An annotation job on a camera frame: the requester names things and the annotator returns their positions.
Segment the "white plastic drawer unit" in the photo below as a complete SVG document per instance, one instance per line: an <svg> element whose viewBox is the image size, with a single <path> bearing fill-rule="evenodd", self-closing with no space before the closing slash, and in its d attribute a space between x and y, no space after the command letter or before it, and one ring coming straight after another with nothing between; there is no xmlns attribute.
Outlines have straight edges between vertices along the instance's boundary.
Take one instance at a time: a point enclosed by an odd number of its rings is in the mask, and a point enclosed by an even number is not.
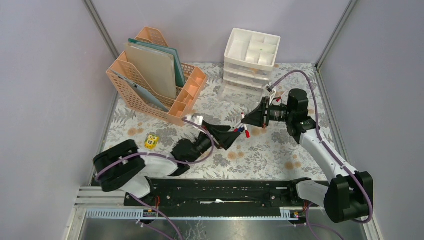
<svg viewBox="0 0 424 240"><path fill-rule="evenodd" d="M271 83L281 37L233 28L224 52L223 83L218 97L254 105Z"/></svg>

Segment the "teal file folder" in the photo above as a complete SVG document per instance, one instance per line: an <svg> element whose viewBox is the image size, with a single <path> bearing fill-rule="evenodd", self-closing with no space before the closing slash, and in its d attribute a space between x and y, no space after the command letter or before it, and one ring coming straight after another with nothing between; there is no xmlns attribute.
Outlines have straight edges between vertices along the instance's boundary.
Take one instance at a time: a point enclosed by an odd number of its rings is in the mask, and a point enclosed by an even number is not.
<svg viewBox="0 0 424 240"><path fill-rule="evenodd" d="M180 87L180 88L184 87L186 83L186 79L184 76L184 71L182 68L178 51L175 48L163 46L163 45L159 45L155 43L143 42L143 41L135 40L132 38L129 38L128 42L172 55L173 62L174 62L174 71L175 71L175 84L177 87Z"/></svg>

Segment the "light blue clipboard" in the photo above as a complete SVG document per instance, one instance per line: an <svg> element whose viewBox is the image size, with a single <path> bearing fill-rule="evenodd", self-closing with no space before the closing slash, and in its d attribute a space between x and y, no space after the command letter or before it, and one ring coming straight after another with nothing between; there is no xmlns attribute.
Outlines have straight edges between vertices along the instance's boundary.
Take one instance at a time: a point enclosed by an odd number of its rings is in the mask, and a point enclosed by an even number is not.
<svg viewBox="0 0 424 240"><path fill-rule="evenodd" d="M133 90L137 93L137 95L144 100L147 100L148 103L153 104L154 106L158 107L163 112L168 113L169 110L165 107L163 103L159 101L158 98L156 98L153 94L151 94L147 89L143 88L142 86L138 85L137 83L133 82L132 80L128 79L124 75L118 73L117 71L111 70L118 78L126 81Z"/></svg>

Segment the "beige file folder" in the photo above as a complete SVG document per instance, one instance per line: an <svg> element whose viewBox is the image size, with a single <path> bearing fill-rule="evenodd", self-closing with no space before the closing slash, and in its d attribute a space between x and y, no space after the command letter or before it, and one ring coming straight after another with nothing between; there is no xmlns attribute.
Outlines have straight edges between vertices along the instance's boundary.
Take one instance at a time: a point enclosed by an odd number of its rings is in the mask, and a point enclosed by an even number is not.
<svg viewBox="0 0 424 240"><path fill-rule="evenodd" d="M135 43L124 44L127 61L133 64L152 90L169 99L177 98L174 57Z"/></svg>

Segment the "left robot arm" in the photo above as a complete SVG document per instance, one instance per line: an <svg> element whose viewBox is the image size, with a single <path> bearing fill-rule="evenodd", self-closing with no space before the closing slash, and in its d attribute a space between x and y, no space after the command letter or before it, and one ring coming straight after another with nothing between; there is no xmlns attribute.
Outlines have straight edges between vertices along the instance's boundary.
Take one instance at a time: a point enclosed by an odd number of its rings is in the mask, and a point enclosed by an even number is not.
<svg viewBox="0 0 424 240"><path fill-rule="evenodd" d="M123 190L148 206L155 200L151 178L181 176L192 165L206 161L215 149L228 150L246 131L243 123L235 127L215 125L201 117L186 116L183 122L198 128L199 135L194 141L181 139L171 153L161 154L142 152L134 140L126 140L93 158L95 181L104 192Z"/></svg>

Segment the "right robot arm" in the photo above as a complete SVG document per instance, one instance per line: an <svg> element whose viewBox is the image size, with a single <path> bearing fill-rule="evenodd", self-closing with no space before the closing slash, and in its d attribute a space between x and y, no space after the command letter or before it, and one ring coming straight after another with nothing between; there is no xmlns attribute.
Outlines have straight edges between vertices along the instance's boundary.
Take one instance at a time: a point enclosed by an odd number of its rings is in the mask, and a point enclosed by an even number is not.
<svg viewBox="0 0 424 240"><path fill-rule="evenodd" d="M263 97L258 107L242 117L242 123L266 128L271 121L284 122L288 134L316 161L325 174L328 185L312 180L302 180L287 191L287 201L293 206L305 200L325 209L334 223L358 222L372 218L373 178L359 172L334 150L321 135L318 123L309 116L309 99L302 89L289 91L286 104L273 105L269 97Z"/></svg>

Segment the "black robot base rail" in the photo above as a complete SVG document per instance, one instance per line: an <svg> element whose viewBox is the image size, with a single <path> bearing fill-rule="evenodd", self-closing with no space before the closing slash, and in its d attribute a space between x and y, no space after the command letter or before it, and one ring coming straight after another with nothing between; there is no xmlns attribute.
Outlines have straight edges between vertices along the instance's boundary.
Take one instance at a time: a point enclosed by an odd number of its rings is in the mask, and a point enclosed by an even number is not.
<svg viewBox="0 0 424 240"><path fill-rule="evenodd" d="M298 180L153 178L142 199L168 217L279 217L280 208L303 210Z"/></svg>

